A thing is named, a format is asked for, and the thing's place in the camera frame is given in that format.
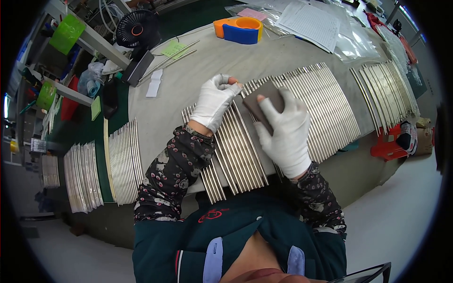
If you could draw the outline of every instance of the pink sticky note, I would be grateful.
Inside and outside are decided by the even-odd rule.
[[[267,18],[267,15],[263,14],[263,13],[260,13],[260,12],[257,12],[255,10],[252,10],[252,9],[249,9],[249,8],[245,8],[243,9],[241,12],[237,13],[239,16],[241,17],[251,17],[251,18],[255,18],[257,20],[264,20],[265,18]]]

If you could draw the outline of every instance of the floral print sleeve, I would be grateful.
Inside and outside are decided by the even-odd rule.
[[[312,162],[307,173],[292,183],[301,202],[303,221],[314,229],[332,228],[345,239],[343,211],[329,188],[329,183],[321,176],[319,164]]]
[[[173,134],[138,188],[135,221],[180,220],[181,202],[187,188],[209,164],[214,152],[212,137],[203,136],[187,125],[177,127]]]

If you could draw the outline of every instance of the white paper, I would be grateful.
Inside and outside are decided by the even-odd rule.
[[[351,23],[349,22],[350,16],[347,14],[346,8],[338,5],[325,4],[319,1],[310,1],[310,4],[313,7],[323,10],[324,12],[336,17],[340,21],[340,33],[349,38],[354,38],[352,35]]]
[[[160,85],[160,78],[162,77],[164,70],[160,69],[154,71],[151,75],[151,82],[149,83],[148,92],[146,93],[146,97],[156,97],[157,91],[159,90]]]
[[[297,0],[241,0],[241,2],[279,11],[280,13],[283,13],[286,6],[293,1]]]
[[[292,2],[285,8],[275,26],[332,53],[337,43],[340,22],[336,17],[311,5]]]

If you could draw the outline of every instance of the hand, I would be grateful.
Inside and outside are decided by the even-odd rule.
[[[241,91],[242,84],[237,79],[225,74],[215,75],[201,86],[197,106],[190,119],[215,133],[233,97]]]
[[[137,8],[139,3],[148,4],[149,0],[130,0],[126,2],[126,5],[128,5],[129,8]]]
[[[257,96],[258,104],[274,129],[271,136],[261,122],[256,122],[255,128],[260,137],[264,152],[277,164],[287,178],[300,178],[310,167],[308,155],[308,128],[310,114],[307,106],[295,99],[286,87],[279,89],[285,108],[280,114],[275,110],[269,98]]]

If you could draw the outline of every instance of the green sticky note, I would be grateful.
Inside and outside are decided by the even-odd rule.
[[[167,57],[171,57],[173,54],[175,54],[176,52],[178,52],[179,50],[183,49],[186,46],[187,46],[186,44],[179,43],[175,40],[170,40],[170,44],[164,50],[162,50],[161,53]],[[173,57],[173,59],[178,59],[181,55],[183,55],[186,52],[187,50],[182,51],[180,54]]]
[[[94,121],[99,113],[101,112],[101,99],[96,96],[93,103],[91,104],[91,121]]]

